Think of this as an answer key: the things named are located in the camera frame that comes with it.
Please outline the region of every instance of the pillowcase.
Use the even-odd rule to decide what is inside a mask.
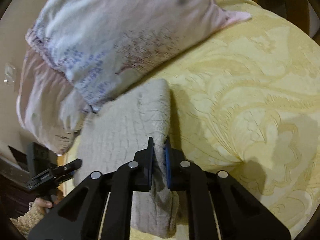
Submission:
[[[33,49],[23,63],[17,114],[20,125],[56,154],[72,145],[85,118],[86,102],[62,73]]]
[[[98,110],[162,62],[248,18],[215,0],[48,0],[26,40]]]

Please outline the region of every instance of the wall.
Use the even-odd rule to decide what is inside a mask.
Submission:
[[[14,161],[7,145],[25,152],[27,144],[35,141],[23,130],[16,114],[16,99],[20,71],[26,52],[24,35],[39,15],[47,0],[13,0],[0,20],[0,154]],[[15,85],[5,85],[4,66],[11,63],[17,68]]]
[[[311,4],[308,2],[309,7],[309,15],[310,15],[310,33],[309,36],[312,38],[315,36],[316,32],[320,28],[320,19],[318,18],[315,10],[311,6]]]

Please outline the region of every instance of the folded towel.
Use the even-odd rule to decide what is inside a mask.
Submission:
[[[179,198],[166,186],[164,142],[169,132],[170,93],[163,79],[138,86],[84,122],[77,157],[83,160],[75,174],[78,185],[92,171],[108,173],[133,160],[134,154],[154,141],[152,188],[134,192],[131,226],[166,238],[175,229]]]

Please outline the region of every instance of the yellow blanket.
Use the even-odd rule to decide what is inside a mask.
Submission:
[[[320,47],[250,0],[220,6],[253,19],[212,35],[143,81],[165,78],[171,87],[173,147],[204,170],[230,171],[294,238],[320,202]],[[132,230],[131,239],[159,238]],[[173,239],[188,239],[188,226],[178,225]]]

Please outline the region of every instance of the human hand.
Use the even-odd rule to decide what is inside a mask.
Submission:
[[[58,204],[62,199],[64,198],[63,193],[58,190],[57,192],[57,200],[54,202],[54,204]],[[37,205],[38,211],[45,215],[45,208],[52,208],[53,204],[50,201],[44,200],[43,198],[36,198],[35,203]]]

